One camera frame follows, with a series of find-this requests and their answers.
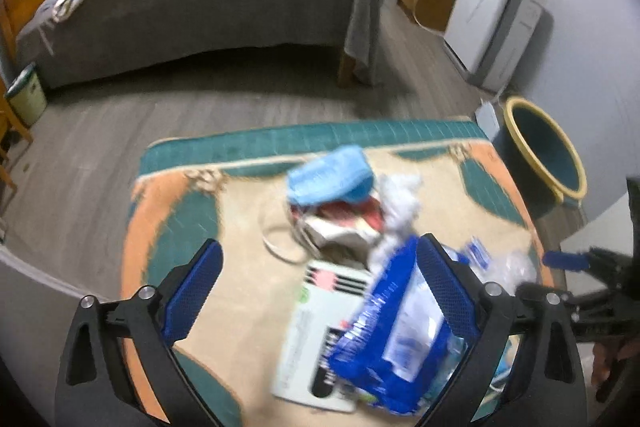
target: gray floor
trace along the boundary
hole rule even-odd
[[[130,188],[154,140],[471,115],[482,93],[459,76],[440,40],[411,24],[392,0],[382,17],[378,87],[338,89],[335,50],[283,46],[210,52],[51,93],[33,127],[34,143],[10,150],[18,192],[10,197],[5,190],[2,198],[9,248],[52,275],[115,298]]]

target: chair leg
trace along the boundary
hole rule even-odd
[[[338,67],[338,87],[349,87],[353,84],[355,68],[356,59],[347,55],[343,50],[340,54],[340,66]]]
[[[31,133],[29,132],[29,130],[25,126],[23,126],[20,119],[17,116],[15,116],[14,110],[11,109],[9,102],[7,102],[4,99],[4,96],[0,96],[0,110],[2,110],[2,112],[4,112],[4,114],[6,115],[6,118],[11,124],[11,127],[13,127],[17,132],[19,132],[20,135],[25,140],[27,140],[27,142],[33,143],[33,136],[31,136]]]
[[[9,185],[12,190],[18,190],[18,187],[15,186],[14,181],[11,179],[11,176],[7,171],[4,170],[4,167],[0,166],[0,180]]]

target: blue face mask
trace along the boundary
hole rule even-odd
[[[362,203],[373,188],[373,171],[362,147],[345,145],[289,171],[287,199],[296,206],[331,201]]]

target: bucket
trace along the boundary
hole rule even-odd
[[[587,178],[569,137],[537,105],[513,96],[494,147],[507,166],[529,214],[538,219],[559,204],[579,206]]]
[[[47,107],[47,99],[34,64],[22,70],[4,97],[27,127],[36,123]]]

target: metal screw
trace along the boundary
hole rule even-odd
[[[484,285],[484,291],[492,297],[497,297],[502,293],[502,287],[497,282],[488,282]]]
[[[90,308],[94,305],[94,302],[95,297],[93,295],[86,295],[80,300],[80,305],[82,306],[82,308]]]
[[[141,299],[150,299],[156,294],[156,289],[153,286],[142,286],[140,290],[138,290],[138,297]]]
[[[556,306],[560,303],[560,298],[558,297],[558,294],[556,293],[548,293],[546,294],[546,301],[549,304],[553,304],[553,306]]]

